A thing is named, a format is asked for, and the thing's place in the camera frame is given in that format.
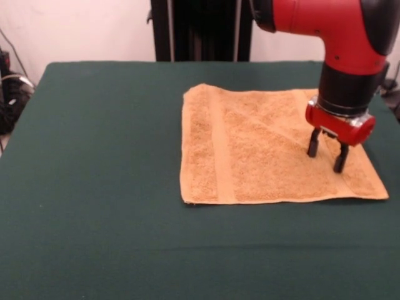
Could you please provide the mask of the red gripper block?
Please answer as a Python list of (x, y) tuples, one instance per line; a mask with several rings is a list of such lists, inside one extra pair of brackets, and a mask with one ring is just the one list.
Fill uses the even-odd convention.
[(325, 111), (316, 96), (312, 97), (306, 107), (306, 121), (313, 126), (307, 155), (315, 158), (319, 147), (319, 135), (328, 133), (332, 138), (341, 142), (340, 154), (335, 160), (333, 171), (342, 173), (349, 153), (349, 145), (356, 146), (364, 143), (372, 133), (376, 118), (365, 112), (358, 117), (339, 117)]

